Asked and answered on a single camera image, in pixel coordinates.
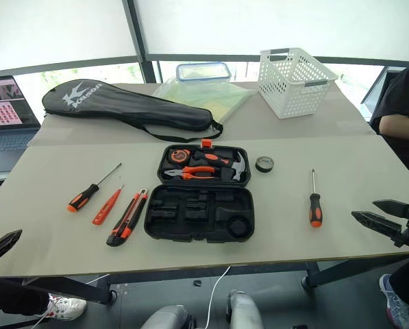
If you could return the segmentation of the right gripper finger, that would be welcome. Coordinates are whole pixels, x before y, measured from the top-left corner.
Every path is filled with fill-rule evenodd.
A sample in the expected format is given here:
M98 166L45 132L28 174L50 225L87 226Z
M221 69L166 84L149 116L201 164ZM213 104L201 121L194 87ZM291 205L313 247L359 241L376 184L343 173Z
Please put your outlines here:
M407 217L409 211L409 204L399 202L392 199L382 199L374 201L373 204L381 209L386 214L395 217Z
M352 211L354 219L364 227L389 237L393 241L405 240L402 226L380 215L367 211Z

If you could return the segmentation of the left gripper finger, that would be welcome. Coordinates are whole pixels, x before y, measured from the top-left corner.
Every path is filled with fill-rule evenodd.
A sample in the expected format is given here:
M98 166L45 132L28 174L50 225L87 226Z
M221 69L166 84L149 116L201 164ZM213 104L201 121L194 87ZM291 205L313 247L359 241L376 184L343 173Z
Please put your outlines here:
M20 239L22 229L8 232L0 238L0 258L8 252Z

